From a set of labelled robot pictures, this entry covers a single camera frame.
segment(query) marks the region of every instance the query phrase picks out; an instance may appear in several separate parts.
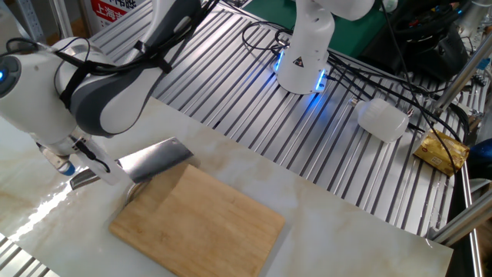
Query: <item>green panel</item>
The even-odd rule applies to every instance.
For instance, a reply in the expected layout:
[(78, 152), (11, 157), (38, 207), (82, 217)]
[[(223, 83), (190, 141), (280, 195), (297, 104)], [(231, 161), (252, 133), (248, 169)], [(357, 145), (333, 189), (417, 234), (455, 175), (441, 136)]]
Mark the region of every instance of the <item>green panel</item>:
[(295, 24), (295, 2), (292, 0), (253, 0), (243, 9), (287, 28)]
[[(295, 24), (295, 2), (292, 0), (253, 0), (244, 7), (244, 10), (287, 28)], [(335, 22), (335, 33), (330, 48), (356, 58), (383, 27), (386, 20), (382, 12), (373, 8), (366, 16), (355, 22), (343, 18), (336, 18)]]
[(385, 24), (384, 14), (377, 9), (354, 22), (337, 18), (330, 48), (356, 58)]

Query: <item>metal grating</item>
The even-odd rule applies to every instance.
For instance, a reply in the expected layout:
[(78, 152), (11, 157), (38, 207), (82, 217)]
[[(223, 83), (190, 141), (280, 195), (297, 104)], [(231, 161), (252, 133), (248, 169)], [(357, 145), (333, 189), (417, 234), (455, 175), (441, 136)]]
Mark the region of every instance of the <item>metal grating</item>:
[(0, 277), (58, 277), (58, 275), (0, 234)]
[[(151, 3), (146, 2), (91, 40), (122, 63), (150, 21)], [(350, 91), (358, 92), (349, 82), (341, 81), (335, 70), (324, 93), (286, 92), (272, 71), (275, 56), (242, 44), (241, 32), (251, 21), (254, 19), (219, 5), (153, 96), (392, 225), (421, 236), (430, 227), (444, 225), (454, 182), (412, 156), (419, 136), (407, 132), (388, 145), (361, 129), (347, 104)], [(274, 30), (267, 27), (253, 28), (246, 37), (259, 47), (274, 44)], [(367, 93), (385, 98), (403, 111), (409, 109), (353, 75), (347, 77)], [(373, 80), (410, 97), (396, 82), (380, 77)], [(418, 76), (414, 82), (430, 90), (446, 85)], [(463, 94), (460, 101), (483, 110), (484, 91)], [(444, 113), (442, 119), (463, 135), (456, 117)], [(414, 123), (422, 121), (418, 114), (414, 116)]]

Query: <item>warning label sticker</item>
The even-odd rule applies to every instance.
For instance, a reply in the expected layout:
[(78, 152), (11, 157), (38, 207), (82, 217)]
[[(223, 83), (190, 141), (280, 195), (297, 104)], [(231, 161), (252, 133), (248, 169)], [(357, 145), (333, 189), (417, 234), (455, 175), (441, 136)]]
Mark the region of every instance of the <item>warning label sticker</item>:
[(302, 62), (302, 58), (301, 57), (296, 58), (295, 61), (294, 61), (294, 64), (297, 65), (297, 66), (304, 67), (304, 63)]

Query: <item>white plastic container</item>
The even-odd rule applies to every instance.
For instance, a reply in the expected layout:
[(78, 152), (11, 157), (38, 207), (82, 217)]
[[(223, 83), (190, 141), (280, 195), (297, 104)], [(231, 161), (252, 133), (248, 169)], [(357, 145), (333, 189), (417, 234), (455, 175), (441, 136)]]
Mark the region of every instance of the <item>white plastic container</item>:
[(396, 141), (408, 127), (408, 116), (383, 99), (355, 100), (352, 104), (356, 104), (359, 125), (383, 142)]

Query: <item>wooden cutting board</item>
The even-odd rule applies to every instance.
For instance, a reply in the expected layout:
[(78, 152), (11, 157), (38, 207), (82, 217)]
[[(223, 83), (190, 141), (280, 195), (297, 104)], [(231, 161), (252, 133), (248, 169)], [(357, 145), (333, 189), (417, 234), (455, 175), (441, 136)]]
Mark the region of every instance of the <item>wooden cutting board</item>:
[(258, 276), (284, 223), (183, 163), (156, 176), (109, 230), (178, 276)]

